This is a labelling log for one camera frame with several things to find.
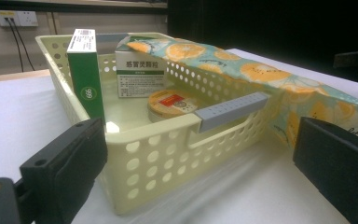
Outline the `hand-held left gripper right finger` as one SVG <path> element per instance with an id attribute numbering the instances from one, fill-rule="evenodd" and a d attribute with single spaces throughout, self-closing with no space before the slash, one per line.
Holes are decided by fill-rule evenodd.
<path id="1" fill-rule="evenodd" d="M 295 166 L 351 224 L 358 224 L 358 136 L 326 121 L 300 120 Z"/>

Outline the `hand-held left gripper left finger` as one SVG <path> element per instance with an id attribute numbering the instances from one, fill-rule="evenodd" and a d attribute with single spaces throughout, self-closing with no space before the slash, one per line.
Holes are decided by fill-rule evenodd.
<path id="1" fill-rule="evenodd" d="M 24 187 L 36 199 L 36 224 L 71 224 L 107 162 L 103 122 L 79 122 L 21 167 Z"/>

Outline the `tall green medicine box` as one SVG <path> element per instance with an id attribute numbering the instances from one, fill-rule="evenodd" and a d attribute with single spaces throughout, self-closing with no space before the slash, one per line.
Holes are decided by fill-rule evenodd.
<path id="1" fill-rule="evenodd" d="M 91 118 L 104 119 L 95 31 L 75 29 L 66 54 L 76 97 Z"/>

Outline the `pale yellow plastic basket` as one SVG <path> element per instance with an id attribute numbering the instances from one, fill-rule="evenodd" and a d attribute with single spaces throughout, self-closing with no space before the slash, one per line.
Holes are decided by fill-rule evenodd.
<path id="1" fill-rule="evenodd" d="M 263 135 L 276 107 L 275 96 L 169 63 L 170 89 L 195 94 L 206 119 L 190 112 L 179 118 L 148 116 L 145 98 L 117 92 L 115 53 L 99 56 L 106 120 L 108 161 L 99 179 L 118 214 L 125 214 L 253 145 Z"/>

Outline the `white green medicine box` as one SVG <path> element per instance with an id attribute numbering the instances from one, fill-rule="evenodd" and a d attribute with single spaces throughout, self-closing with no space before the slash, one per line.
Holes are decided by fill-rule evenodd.
<path id="1" fill-rule="evenodd" d="M 149 54 L 127 46 L 134 40 L 147 40 L 146 36 L 127 36 L 116 48 L 117 90 L 119 97 L 148 97 L 165 87 L 166 63 Z"/>

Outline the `round orange tin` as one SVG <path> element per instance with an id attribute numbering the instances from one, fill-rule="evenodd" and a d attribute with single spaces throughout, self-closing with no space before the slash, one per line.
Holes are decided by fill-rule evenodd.
<path id="1" fill-rule="evenodd" d="M 148 117 L 152 122 L 172 119 L 196 111 L 200 100 L 192 94 L 179 90 L 162 90 L 148 97 Z"/>

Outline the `orange print bag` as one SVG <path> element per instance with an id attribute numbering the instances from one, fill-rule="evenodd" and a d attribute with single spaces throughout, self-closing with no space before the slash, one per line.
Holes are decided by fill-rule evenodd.
<path id="1" fill-rule="evenodd" d="M 126 45 L 170 63 L 217 75 L 226 82 L 278 95 L 280 102 L 272 113 L 272 126 L 289 147 L 296 145 L 302 117 L 327 121 L 358 136 L 358 99 L 322 82 L 180 38 L 135 37 Z"/>

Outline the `white wall socket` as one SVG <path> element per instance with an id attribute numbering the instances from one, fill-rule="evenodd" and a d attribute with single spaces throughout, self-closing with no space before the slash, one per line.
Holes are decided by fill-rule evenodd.
<path id="1" fill-rule="evenodd" d="M 0 25 L 19 27 L 37 27 L 38 20 L 34 11 L 0 10 Z"/>

